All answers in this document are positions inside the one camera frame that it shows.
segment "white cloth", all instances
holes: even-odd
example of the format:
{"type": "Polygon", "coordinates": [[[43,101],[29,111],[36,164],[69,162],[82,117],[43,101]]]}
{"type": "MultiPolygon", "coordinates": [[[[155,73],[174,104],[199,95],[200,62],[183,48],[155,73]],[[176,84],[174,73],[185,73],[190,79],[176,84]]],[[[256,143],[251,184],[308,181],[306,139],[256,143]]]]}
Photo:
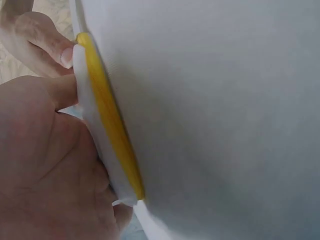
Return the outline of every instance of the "white cloth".
{"type": "Polygon", "coordinates": [[[196,239],[320,238],[320,1],[81,1],[152,215],[196,239]]]}

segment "gray fabric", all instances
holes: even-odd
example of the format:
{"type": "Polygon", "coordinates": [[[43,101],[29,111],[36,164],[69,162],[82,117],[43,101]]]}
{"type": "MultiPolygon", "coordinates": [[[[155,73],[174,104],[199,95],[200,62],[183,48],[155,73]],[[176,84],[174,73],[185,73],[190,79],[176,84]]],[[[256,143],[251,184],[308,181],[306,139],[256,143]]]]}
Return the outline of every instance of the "gray fabric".
{"type": "Polygon", "coordinates": [[[150,212],[199,238],[320,239],[320,2],[82,1],[150,212]]]}

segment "skin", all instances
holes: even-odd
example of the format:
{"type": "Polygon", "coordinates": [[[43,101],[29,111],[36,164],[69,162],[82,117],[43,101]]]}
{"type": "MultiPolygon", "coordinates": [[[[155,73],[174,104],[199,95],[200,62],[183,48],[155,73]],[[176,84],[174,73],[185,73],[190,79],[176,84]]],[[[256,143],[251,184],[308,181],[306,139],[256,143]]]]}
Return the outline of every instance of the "skin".
{"type": "Polygon", "coordinates": [[[0,239],[114,240],[132,208],[117,198],[77,103],[74,75],[0,85],[0,239]]]}
{"type": "Polygon", "coordinates": [[[3,0],[0,42],[15,58],[42,77],[73,73],[74,43],[45,14],[32,11],[33,0],[3,0]]]}

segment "fingernail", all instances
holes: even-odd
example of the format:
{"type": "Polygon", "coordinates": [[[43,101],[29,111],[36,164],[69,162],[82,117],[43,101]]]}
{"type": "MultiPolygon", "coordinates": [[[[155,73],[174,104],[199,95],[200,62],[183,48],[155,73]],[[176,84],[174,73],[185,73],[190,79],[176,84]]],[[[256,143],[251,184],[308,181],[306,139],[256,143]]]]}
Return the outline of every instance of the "fingernail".
{"type": "Polygon", "coordinates": [[[74,63],[72,61],[73,49],[71,47],[66,48],[61,54],[61,62],[66,69],[70,69],[74,63]]]}

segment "yellow rim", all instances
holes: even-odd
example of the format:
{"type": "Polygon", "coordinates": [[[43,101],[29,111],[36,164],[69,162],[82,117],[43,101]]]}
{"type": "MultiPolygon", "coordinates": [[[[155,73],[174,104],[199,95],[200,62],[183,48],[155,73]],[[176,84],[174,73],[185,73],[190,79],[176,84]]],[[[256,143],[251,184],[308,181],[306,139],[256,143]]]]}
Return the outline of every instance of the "yellow rim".
{"type": "Polygon", "coordinates": [[[137,199],[141,200],[145,197],[145,193],[136,156],[119,115],[100,57],[97,55],[95,45],[88,33],[79,33],[76,40],[85,48],[91,87],[105,132],[137,199]]]}

